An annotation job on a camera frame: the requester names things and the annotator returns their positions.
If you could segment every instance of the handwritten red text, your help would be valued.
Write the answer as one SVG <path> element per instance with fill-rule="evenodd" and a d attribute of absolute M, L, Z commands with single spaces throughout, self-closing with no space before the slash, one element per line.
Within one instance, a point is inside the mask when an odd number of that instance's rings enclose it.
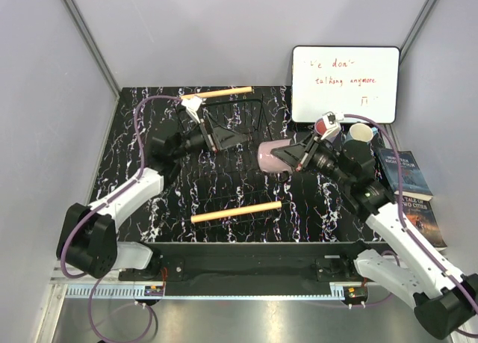
<path fill-rule="evenodd" d="M 351 61 L 350 59 L 348 61 L 337 61 L 337 58 L 336 58 L 334 62 L 332 63 L 332 66 L 334 68 L 347 68 L 354 63 L 355 61 Z"/>
<path fill-rule="evenodd" d="M 338 87 L 341 87 L 342 85 L 344 85 L 344 82 L 342 81 L 342 79 L 333 78 L 331 76 L 326 76 L 325 78 L 317 78 L 315 79 L 315 82 L 317 84 L 337 85 Z"/>
<path fill-rule="evenodd" d="M 375 84 L 376 80 L 374 78 L 358 78 L 358 79 L 350 79 L 352 84 L 358 84 L 361 87 L 362 84 Z"/>
<path fill-rule="evenodd" d="M 315 67 L 322 69 L 322 63 L 318 63 L 317 61 L 311 61 L 311 67 Z"/>

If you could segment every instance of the black marble surface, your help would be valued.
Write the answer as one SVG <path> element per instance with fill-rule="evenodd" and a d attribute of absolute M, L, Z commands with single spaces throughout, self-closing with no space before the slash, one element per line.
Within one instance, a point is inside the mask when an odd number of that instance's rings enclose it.
<path fill-rule="evenodd" d="M 121 93 L 91 200 L 112 192 L 134 175 L 139 151 L 133 127 L 134 107 L 147 96 L 222 89 L 219 87 L 133 87 Z M 341 207 L 337 187 L 316 173 L 295 173 L 282 182 L 258 170 L 257 145 L 266 140 L 300 140 L 307 127 L 291 122 L 290 88 L 255 87 L 255 92 L 208 99 L 248 99 L 245 103 L 218 105 L 214 114 L 223 123 L 251 134 L 251 141 L 218 155 L 204 152 L 183 159 L 180 177 L 138 209 L 120 227 L 120 241 L 145 242 L 331 242 L 378 241 L 379 236 Z M 263 99 L 261 106 L 252 99 Z M 178 117 L 175 104 L 155 100 L 143 109 L 140 130 L 147 140 L 151 128 L 170 129 L 192 122 Z M 281 211 L 269 211 L 230 220 L 192 224 L 190 216 L 225 208 L 282 200 Z"/>

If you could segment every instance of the pink cup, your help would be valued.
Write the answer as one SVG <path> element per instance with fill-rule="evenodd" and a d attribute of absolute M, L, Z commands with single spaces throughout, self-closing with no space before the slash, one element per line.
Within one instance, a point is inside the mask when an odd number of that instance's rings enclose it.
<path fill-rule="evenodd" d="M 290 144 L 291 139 L 266 141 L 261 143 L 257 154 L 257 161 L 261 171 L 264 171 L 265 173 L 283 173 L 288 171 L 291 173 L 292 167 L 270 153 L 272 149 L 289 146 Z"/>

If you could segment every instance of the whiteboard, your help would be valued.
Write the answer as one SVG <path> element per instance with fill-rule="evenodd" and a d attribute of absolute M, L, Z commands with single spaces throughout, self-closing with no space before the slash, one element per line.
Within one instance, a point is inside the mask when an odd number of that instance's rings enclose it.
<path fill-rule="evenodd" d="M 396 47 L 296 46 L 292 52 L 292 120 L 313 123 L 327 111 L 341 111 L 392 123 L 399 59 Z"/>

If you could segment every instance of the metal floor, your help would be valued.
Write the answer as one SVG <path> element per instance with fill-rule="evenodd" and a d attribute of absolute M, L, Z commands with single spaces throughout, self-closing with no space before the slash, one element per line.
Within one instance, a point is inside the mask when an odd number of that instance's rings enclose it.
<path fill-rule="evenodd" d="M 370 300 L 384 297 L 374 288 Z M 102 321 L 125 300 L 93 301 L 93 318 Z M 340 306 L 339 302 L 328 302 Z M 142 342 L 151 343 L 433 343 L 438 341 L 420 326 L 413 311 L 397 298 L 369 309 L 330 309 L 301 301 L 168 301 L 154 306 L 158 329 L 153 326 Z M 148 314 L 130 306 L 100 324 L 109 339 L 128 341 L 146 327 Z M 87 301 L 66 299 L 55 343 L 97 343 L 87 317 Z"/>

